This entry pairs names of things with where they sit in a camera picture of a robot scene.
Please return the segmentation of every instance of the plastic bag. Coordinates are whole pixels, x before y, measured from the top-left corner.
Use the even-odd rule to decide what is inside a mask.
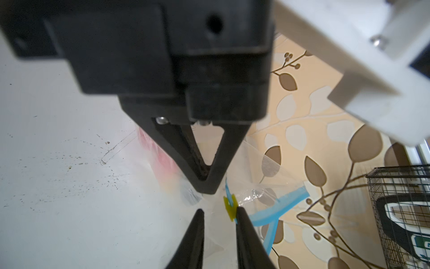
[[[210,164],[222,132],[211,129],[212,126],[204,127],[205,131],[201,128],[196,126],[193,131],[204,161]],[[270,253],[279,217],[309,196],[301,180],[245,141],[218,191],[214,195],[198,193],[176,163],[140,128],[138,138],[172,206],[190,221],[198,208],[205,212],[204,268],[237,268],[236,227],[229,218],[224,197],[232,205],[234,195],[239,206],[245,208],[265,250]],[[268,225],[265,237],[261,233],[264,225]]]

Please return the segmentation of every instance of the screw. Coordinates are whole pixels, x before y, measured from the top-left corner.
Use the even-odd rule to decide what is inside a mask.
[[[387,46],[388,43],[388,39],[383,37],[380,34],[374,35],[373,37],[370,38],[370,41],[372,42],[372,44],[377,47],[380,50],[384,50],[385,47]]]
[[[200,125],[200,126],[208,126],[211,122],[210,121],[197,121],[197,123]]]
[[[167,118],[165,118],[165,117],[156,117],[156,118],[155,118],[155,121],[156,121],[158,124],[160,124],[160,125],[168,124],[168,123],[169,123],[169,120],[168,120]]]

